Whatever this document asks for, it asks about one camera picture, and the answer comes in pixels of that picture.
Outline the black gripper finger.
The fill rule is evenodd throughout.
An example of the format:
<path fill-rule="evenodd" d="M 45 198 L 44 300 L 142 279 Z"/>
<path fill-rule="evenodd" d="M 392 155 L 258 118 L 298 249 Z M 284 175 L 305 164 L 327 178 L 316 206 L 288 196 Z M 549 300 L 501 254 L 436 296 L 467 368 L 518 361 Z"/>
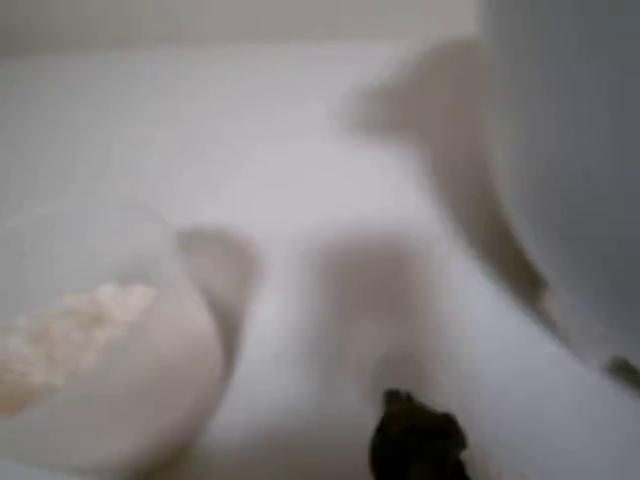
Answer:
<path fill-rule="evenodd" d="M 387 389 L 382 415 L 369 442 L 369 470 L 378 480 L 467 479 L 462 459 L 467 437 L 457 418 Z"/>

